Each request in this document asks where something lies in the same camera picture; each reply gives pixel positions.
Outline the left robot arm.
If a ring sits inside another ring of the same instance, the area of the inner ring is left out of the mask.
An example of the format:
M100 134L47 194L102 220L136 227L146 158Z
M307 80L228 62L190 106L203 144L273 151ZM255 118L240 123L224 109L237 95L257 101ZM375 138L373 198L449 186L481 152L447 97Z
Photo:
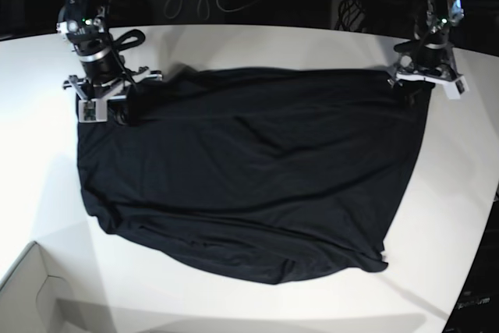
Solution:
M398 59L390 67L389 83L440 86L450 100L459 100L469 91L465 77L458 72L450 42L450 32L465 16L462 0L413 0L414 37L394 46Z

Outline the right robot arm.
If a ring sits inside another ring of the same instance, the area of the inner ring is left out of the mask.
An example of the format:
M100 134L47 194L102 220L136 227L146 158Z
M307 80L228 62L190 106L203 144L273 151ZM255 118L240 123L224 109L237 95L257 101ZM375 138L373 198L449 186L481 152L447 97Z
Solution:
M114 119L129 124L129 99L144 81L163 79L162 72L141 66L125 67L120 53L143 44L145 34L133 29L115 39L109 30L111 0L65 0L58 14L57 33L71 44L84 76L70 75L62 88L76 92L76 114L80 123Z

